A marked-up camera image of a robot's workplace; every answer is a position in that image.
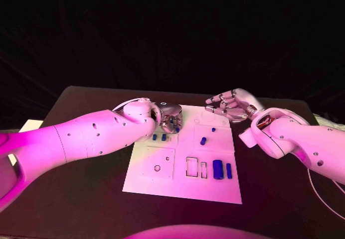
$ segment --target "pink-lit robot arm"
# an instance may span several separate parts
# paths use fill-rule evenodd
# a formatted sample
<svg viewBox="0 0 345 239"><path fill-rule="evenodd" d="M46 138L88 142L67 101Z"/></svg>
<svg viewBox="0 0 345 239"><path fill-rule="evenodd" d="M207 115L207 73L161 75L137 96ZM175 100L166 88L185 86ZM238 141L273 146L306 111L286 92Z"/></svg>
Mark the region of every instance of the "pink-lit robot arm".
<svg viewBox="0 0 345 239"><path fill-rule="evenodd" d="M207 111L224 115L231 122L253 120L251 127L240 134L250 148L259 145L273 158L292 153L309 169L345 184L344 131L311 126L288 109L264 109L244 89L217 95L207 104L218 101L220 108L207 106Z"/></svg>
<svg viewBox="0 0 345 239"><path fill-rule="evenodd" d="M159 125L166 132L176 132L182 127L181 109L178 105L155 104L139 98L113 111L90 113L33 131L0 134L0 211L52 168L145 141ZM6 158L9 154L16 157L19 173Z"/></svg>

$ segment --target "table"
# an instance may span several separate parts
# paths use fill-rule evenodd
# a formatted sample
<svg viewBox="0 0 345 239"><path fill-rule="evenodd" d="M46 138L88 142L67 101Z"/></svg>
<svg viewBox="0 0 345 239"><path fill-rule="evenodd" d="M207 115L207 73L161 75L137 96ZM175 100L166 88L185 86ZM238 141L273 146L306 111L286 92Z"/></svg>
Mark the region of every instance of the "table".
<svg viewBox="0 0 345 239"><path fill-rule="evenodd" d="M204 106L210 95L71 86L42 127L113 109L137 97L148 97L153 102ZM260 100L267 108L288 108L311 124L318 124L305 102ZM344 238L345 221L319 201L305 166L290 154L275 159L259 146L247 148L237 135L249 126L249 120L231 125L243 205L123 192L133 150L129 146L46 172L0 213L0 235L113 239L168 225L202 224L282 239ZM328 179L316 177L328 187Z"/></svg>

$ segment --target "rectangular slot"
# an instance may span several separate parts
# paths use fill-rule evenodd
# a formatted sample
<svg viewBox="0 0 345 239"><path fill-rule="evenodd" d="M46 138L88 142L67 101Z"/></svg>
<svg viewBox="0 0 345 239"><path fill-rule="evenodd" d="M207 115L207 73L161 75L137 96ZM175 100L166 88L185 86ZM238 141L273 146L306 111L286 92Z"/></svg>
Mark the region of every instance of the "rectangular slot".
<svg viewBox="0 0 345 239"><path fill-rule="evenodd" d="M207 178L207 162L201 162L201 178Z"/></svg>
<svg viewBox="0 0 345 239"><path fill-rule="evenodd" d="M189 177L198 177L198 158L186 157L185 175Z"/></svg>

